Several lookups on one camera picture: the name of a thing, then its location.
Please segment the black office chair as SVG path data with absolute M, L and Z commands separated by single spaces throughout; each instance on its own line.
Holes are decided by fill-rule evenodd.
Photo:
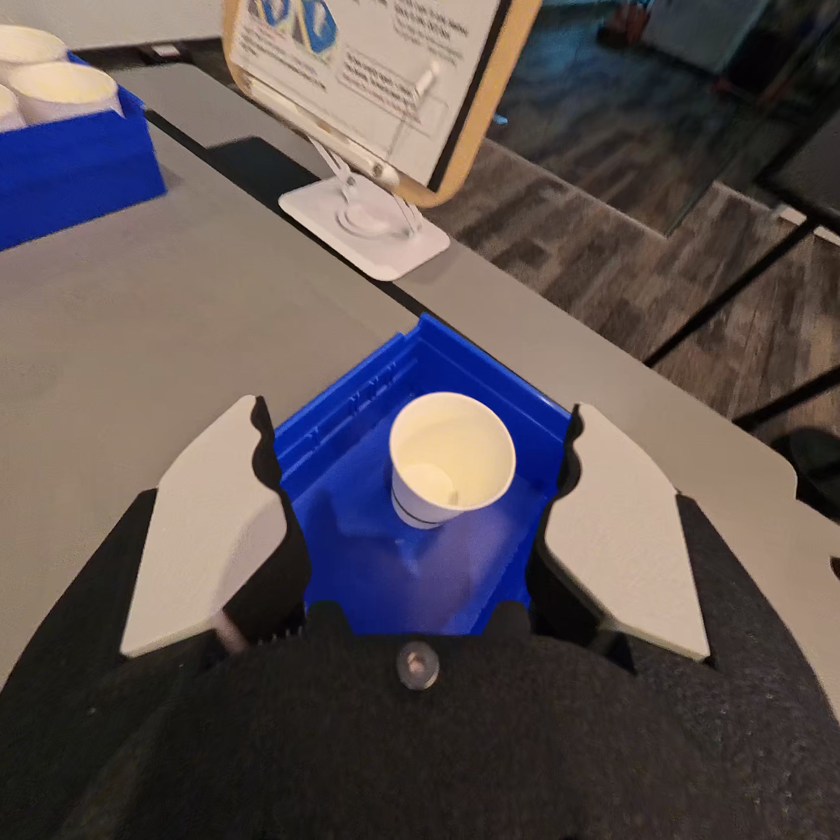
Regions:
M 839 522 L 839 436 L 802 427 L 791 432 L 788 446 L 797 475 L 797 499 Z

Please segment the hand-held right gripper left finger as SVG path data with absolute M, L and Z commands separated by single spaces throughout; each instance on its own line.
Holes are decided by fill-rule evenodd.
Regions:
M 120 653 L 139 657 L 206 633 L 237 653 L 292 634 L 311 572 L 266 401 L 244 395 L 156 487 Z

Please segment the white board stand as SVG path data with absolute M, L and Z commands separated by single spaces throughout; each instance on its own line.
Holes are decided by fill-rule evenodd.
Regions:
M 373 280 L 392 282 L 441 256 L 446 233 L 417 207 L 310 139 L 332 176 L 280 195 L 278 205 L 324 245 Z

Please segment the blue plastic bin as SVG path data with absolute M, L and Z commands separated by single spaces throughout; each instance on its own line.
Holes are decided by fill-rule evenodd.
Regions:
M 144 103 L 73 54 L 42 67 L 98 74 L 107 108 L 3 132 L 1 249 L 69 229 L 166 192 Z
M 477 399 L 506 425 L 517 466 L 492 506 L 421 530 L 391 500 L 389 437 L 419 396 Z M 480 634 L 500 602 L 529 609 L 526 569 L 557 491 L 571 415 L 423 315 L 275 430 L 281 485 L 311 562 L 304 602 L 335 601 L 356 634 Z

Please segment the small red floor object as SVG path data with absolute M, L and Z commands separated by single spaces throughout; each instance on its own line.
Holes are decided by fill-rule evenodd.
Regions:
M 644 33 L 650 18 L 653 1 L 621 2 L 598 29 L 597 42 L 609 49 L 635 46 Z

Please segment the wooden instruction board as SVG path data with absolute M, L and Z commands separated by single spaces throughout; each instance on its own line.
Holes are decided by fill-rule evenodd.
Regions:
M 248 99 L 420 208 L 464 184 L 539 1 L 223 1 Z

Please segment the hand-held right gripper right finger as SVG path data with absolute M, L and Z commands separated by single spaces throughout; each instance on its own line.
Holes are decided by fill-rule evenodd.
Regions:
M 526 566 L 533 631 L 602 655 L 631 637 L 707 662 L 677 498 L 640 445 L 593 405 L 575 404 Z

